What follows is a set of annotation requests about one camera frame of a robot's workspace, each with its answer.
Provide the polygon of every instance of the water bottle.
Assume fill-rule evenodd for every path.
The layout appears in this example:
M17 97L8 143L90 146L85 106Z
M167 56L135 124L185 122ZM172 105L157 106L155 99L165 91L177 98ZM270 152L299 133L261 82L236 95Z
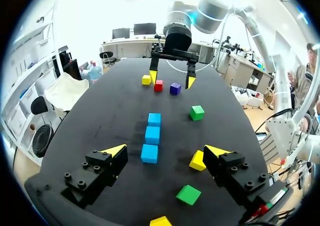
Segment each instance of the water bottle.
M94 66L94 62L90 61L90 64L86 67L87 70L90 70Z
M96 63L93 62L92 67L89 70L89 74L93 83L101 77L102 71L102 66L96 65Z
M87 79L89 81L89 84L91 84L91 77L89 70L83 69L83 67L80 68L80 74L82 79Z

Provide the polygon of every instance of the bolt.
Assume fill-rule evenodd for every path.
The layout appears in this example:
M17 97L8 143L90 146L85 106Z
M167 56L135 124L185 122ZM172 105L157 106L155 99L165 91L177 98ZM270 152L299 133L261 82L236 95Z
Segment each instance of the bolt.
M87 162L83 162L83 163L82 163L82 167L83 167L83 168L88 168L88 167L89 167L89 164L88 164Z
M247 169L248 167L249 167L249 164L247 164L246 162L244 164L242 164L243 169Z
M99 167L99 166L94 166L94 167L93 167L93 170L94 170L95 172L99 172L99 171L100 171L100 167Z
M66 173L64 174L64 178L65 178L66 180L70 180L70 179L71 179L71 174L70 174L69 172L66 172Z
M83 181L83 180L80 180L80 181L78 182L78 187L79 187L80 189L84 189L84 188L85 188L85 185L86 185L86 182Z
M39 189L37 189L35 192L36 192L36 195L37 195L37 196L40 196L40 195L41 195L41 191L40 191Z
M263 182L263 181L265 181L266 178L267 178L267 175L265 173L263 173L260 175L259 180Z
M232 171L232 172L237 172L237 171L238 171L238 168L237 168L237 167L232 167L232 168L231 168L231 171Z
M251 181L248 181L248 182L246 182L246 184L245 184L245 187L246 187L247 189L251 189L253 186L254 186L254 183L251 182Z

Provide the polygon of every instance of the man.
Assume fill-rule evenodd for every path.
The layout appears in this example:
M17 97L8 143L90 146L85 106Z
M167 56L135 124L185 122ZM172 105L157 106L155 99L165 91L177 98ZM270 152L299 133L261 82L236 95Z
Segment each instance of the man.
M315 70L316 70L317 51L314 50L314 44L308 43L306 48L307 48L309 63L306 66L300 65L294 74L291 72L288 72L288 79L292 87L294 87L294 92L291 94L292 108L294 110L299 109L303 104L303 102L305 101L308 90L310 88L310 85L313 79L313 75L315 74ZM309 119L307 118L303 119L301 130L304 132L307 131L308 125L310 124L312 125L311 133L315 133L315 130L318 127L318 122L315 118L314 108L316 107L317 113L320 115L319 95L320 95L320 88L318 87L314 100L312 101L310 108L307 112L311 116L312 122L309 122Z

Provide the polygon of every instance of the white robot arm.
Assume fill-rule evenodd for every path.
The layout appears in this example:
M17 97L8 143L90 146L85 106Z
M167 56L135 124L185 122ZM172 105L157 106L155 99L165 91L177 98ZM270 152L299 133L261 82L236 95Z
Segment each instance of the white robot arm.
M280 115L266 122L270 134L260 144L266 163L270 164L278 157L282 159L283 168L293 164L296 158L320 163L320 136L308 135L299 130L302 119L309 109L319 85L320 57L317 58L314 78L301 108L293 116L292 112L282 114L283 111L288 111L292 107L287 72L282 65L275 68L257 23L250 15L253 10L254 8L247 5L245 0L200 0L198 6L176 2L173 10L169 13L169 21L163 31L166 34L168 28L173 25L190 30L190 15L192 15L193 25L196 29L206 34L212 34L227 14L239 16L250 34L254 36L253 40L264 59L267 71L276 71L274 87L277 103L275 112Z

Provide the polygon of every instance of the computer monitor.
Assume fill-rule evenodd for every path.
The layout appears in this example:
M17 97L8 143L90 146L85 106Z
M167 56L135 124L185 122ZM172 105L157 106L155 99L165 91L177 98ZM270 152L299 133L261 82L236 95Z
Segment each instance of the computer monitor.
M154 35L156 33L156 24L135 24L133 27L133 33L134 35Z
M112 39L130 38L130 28L119 28L112 30Z

